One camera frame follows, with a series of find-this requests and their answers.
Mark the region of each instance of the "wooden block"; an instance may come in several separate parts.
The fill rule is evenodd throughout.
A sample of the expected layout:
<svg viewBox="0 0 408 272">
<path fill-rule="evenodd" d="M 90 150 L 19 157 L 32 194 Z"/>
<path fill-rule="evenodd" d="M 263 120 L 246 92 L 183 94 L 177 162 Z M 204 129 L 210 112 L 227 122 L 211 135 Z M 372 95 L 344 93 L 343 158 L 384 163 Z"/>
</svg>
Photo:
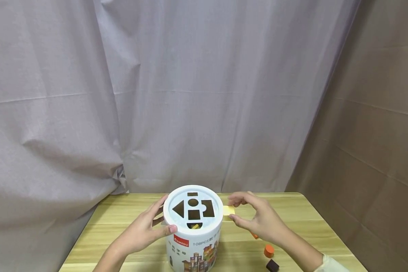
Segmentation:
<svg viewBox="0 0 408 272">
<path fill-rule="evenodd" d="M 266 268 L 270 272 L 278 272 L 278 270 L 280 269 L 280 266 L 277 263 L 275 263 L 272 259 L 270 259 L 269 263 L 267 263 Z"/>
<path fill-rule="evenodd" d="M 224 206 L 224 216 L 235 215 L 234 206 Z"/>
<path fill-rule="evenodd" d="M 264 255 L 268 258 L 272 258 L 274 256 L 275 249 L 270 244 L 267 244 L 264 247 Z"/>
<path fill-rule="evenodd" d="M 255 234 L 255 233 L 253 233 L 253 232 L 251 232 L 251 234 L 252 234 L 252 236 L 257 240 L 258 239 L 258 235 L 257 234 Z"/>
</svg>

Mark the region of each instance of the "yellow block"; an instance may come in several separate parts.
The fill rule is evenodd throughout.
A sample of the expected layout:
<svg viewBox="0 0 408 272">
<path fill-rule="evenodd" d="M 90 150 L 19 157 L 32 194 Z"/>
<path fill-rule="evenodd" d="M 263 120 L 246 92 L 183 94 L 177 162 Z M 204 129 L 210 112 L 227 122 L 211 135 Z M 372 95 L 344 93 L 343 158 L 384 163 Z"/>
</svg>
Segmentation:
<svg viewBox="0 0 408 272">
<path fill-rule="evenodd" d="M 224 216 L 235 215 L 234 206 L 224 206 Z"/>
</svg>

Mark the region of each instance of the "orange block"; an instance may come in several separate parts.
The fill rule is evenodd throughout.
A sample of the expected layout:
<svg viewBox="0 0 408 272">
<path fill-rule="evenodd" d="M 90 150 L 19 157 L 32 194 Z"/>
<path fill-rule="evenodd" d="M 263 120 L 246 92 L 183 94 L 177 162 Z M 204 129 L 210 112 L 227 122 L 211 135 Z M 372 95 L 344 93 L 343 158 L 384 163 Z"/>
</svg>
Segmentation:
<svg viewBox="0 0 408 272">
<path fill-rule="evenodd" d="M 274 256 L 275 249 L 270 244 L 267 244 L 264 247 L 264 255 L 268 258 L 272 258 Z"/>
<path fill-rule="evenodd" d="M 253 236 L 256 240 L 258 239 L 257 234 L 255 234 L 255 233 L 253 233 L 253 232 L 251 232 L 251 234 L 252 234 L 252 236 Z"/>
</svg>

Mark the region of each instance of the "red logo label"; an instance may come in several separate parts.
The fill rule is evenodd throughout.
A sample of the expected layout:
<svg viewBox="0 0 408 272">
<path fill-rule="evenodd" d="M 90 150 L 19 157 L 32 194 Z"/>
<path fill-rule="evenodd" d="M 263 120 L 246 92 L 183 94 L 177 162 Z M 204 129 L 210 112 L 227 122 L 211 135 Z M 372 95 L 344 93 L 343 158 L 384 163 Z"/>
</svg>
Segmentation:
<svg viewBox="0 0 408 272">
<path fill-rule="evenodd" d="M 182 246 L 189 247 L 189 240 L 180 238 L 177 235 L 174 235 L 174 241 Z"/>
</svg>

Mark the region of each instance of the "finger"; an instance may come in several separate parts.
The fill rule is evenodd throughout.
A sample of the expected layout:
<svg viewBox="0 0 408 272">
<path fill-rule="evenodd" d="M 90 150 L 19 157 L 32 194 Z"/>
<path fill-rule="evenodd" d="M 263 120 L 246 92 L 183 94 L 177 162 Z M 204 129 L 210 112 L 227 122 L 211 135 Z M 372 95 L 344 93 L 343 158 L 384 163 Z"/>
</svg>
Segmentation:
<svg viewBox="0 0 408 272">
<path fill-rule="evenodd" d="M 157 218 L 157 219 L 154 219 L 154 220 L 153 220 L 153 226 L 159 224 L 159 223 L 162 222 L 163 220 L 164 220 L 164 217 L 163 217 L 163 216 L 161 216 L 161 217 L 159 217 L 159 218 Z"/>
<path fill-rule="evenodd" d="M 175 225 L 164 226 L 159 229 L 152 230 L 152 241 L 156 241 L 160 238 L 169 236 L 173 233 L 177 232 L 177 227 Z"/>
<path fill-rule="evenodd" d="M 148 209 L 147 212 L 154 218 L 156 217 L 156 213 L 158 212 L 160 206 L 165 202 L 168 195 L 162 196 L 159 200 L 154 202 Z"/>
<path fill-rule="evenodd" d="M 236 204 L 236 203 L 241 203 L 241 204 L 246 204 L 249 203 L 254 209 L 259 209 L 260 208 L 260 198 L 250 194 L 248 192 L 235 192 L 229 196 L 229 203 L 230 204 Z"/>
<path fill-rule="evenodd" d="M 241 218 L 238 215 L 230 215 L 230 218 L 234 221 L 236 226 L 241 227 L 242 229 L 252 231 L 252 226 L 253 226 L 252 221 Z"/>
<path fill-rule="evenodd" d="M 159 210 L 156 212 L 155 217 L 161 214 L 162 212 L 163 212 L 163 207 L 160 207 Z"/>
<path fill-rule="evenodd" d="M 156 204 L 156 202 L 157 202 L 157 201 L 153 202 L 144 212 L 149 212 L 149 211 L 154 207 L 154 205 Z"/>
</svg>

